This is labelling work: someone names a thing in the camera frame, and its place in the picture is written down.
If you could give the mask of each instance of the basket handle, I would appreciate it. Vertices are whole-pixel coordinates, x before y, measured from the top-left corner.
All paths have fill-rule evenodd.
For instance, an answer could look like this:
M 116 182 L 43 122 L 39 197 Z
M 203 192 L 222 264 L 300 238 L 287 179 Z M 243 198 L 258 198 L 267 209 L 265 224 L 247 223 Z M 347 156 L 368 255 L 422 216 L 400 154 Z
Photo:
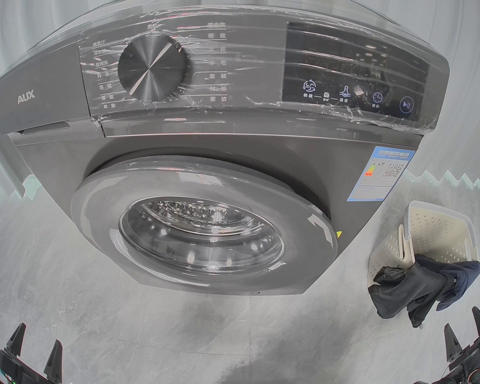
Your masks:
M 415 254 L 413 253 L 412 237 L 405 240 L 405 234 L 403 232 L 403 224 L 398 227 L 398 246 L 400 248 L 400 254 L 403 256 L 403 260 L 410 261 L 412 266 L 415 264 Z

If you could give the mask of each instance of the qr code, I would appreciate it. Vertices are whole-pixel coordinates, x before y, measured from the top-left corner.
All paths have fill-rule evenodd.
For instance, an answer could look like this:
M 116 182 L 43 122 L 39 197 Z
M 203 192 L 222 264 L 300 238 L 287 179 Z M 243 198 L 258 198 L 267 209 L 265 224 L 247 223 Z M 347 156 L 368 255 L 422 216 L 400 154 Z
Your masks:
M 398 175 L 402 173 L 404 166 L 405 164 L 390 163 L 382 177 L 398 177 Z

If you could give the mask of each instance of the washing machine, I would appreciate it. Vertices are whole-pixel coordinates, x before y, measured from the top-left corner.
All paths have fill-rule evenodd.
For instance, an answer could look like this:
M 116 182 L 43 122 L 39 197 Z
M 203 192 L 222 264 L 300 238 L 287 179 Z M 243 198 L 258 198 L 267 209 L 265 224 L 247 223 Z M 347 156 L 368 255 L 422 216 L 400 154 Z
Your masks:
M 140 284 L 300 294 L 435 128 L 448 75 L 353 1 L 107 5 L 0 78 L 0 128 Z

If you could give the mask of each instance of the plastic wrap film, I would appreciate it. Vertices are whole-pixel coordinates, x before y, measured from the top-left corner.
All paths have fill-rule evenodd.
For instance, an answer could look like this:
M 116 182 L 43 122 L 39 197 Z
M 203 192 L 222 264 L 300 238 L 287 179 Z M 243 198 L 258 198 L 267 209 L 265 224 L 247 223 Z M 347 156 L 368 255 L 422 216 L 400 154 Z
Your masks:
M 420 134 L 435 128 L 448 63 L 378 14 L 360 24 L 348 17 L 351 10 L 345 16 L 254 5 L 175 7 L 183 3 L 149 4 L 142 7 L 147 12 L 82 32 L 80 60 L 92 116 L 102 122 L 141 111 L 143 117 L 167 113 L 181 121 L 182 108 L 263 108 Z M 180 85 L 161 100 L 138 100 L 119 79 L 122 53 L 142 36 L 168 36 L 187 57 Z

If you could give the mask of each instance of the black robotic claw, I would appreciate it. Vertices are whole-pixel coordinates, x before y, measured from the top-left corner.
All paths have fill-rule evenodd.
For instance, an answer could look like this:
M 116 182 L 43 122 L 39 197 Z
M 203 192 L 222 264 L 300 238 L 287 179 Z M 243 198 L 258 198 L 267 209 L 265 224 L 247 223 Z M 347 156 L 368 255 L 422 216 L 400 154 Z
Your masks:
M 479 337 L 470 346 L 462 349 L 450 324 L 444 328 L 445 349 L 449 372 L 432 384 L 480 384 L 480 310 L 472 308 Z M 415 384 L 427 384 L 421 381 Z
M 61 361 L 63 347 L 56 340 L 44 369 L 47 378 L 23 363 L 19 357 L 22 351 L 26 325 L 20 323 L 6 347 L 0 350 L 0 372 L 16 384 L 61 384 Z

